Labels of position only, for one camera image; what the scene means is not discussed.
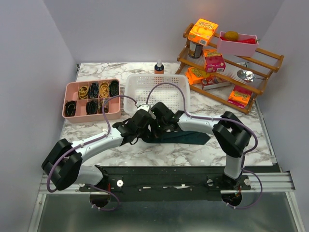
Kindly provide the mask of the dark green tie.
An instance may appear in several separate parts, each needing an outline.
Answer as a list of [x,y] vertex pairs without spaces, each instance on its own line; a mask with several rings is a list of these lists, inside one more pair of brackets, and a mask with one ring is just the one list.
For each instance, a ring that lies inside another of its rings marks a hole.
[[165,132],[158,137],[147,135],[142,138],[146,143],[150,144],[188,144],[188,145],[205,145],[210,137],[201,132],[194,131],[177,131]]

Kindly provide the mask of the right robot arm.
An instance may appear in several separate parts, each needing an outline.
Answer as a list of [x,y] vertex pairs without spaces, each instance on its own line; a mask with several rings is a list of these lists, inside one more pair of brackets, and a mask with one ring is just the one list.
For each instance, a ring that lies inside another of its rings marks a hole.
[[154,117],[152,130],[191,131],[213,135],[226,154],[223,186],[234,189],[239,185],[239,178],[243,173],[244,149],[248,146],[253,132],[233,113],[226,111],[215,117],[190,114],[186,110],[174,113],[162,102],[152,106],[149,113]]

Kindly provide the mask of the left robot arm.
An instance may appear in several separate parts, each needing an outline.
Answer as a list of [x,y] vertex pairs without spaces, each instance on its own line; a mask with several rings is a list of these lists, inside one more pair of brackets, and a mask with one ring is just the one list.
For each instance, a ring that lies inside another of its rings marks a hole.
[[78,179],[84,161],[106,150],[131,144],[148,130],[154,120],[153,112],[139,109],[131,118],[108,124],[106,133],[74,143],[67,139],[57,141],[42,163],[42,169],[48,175],[47,190],[53,193],[66,189]]

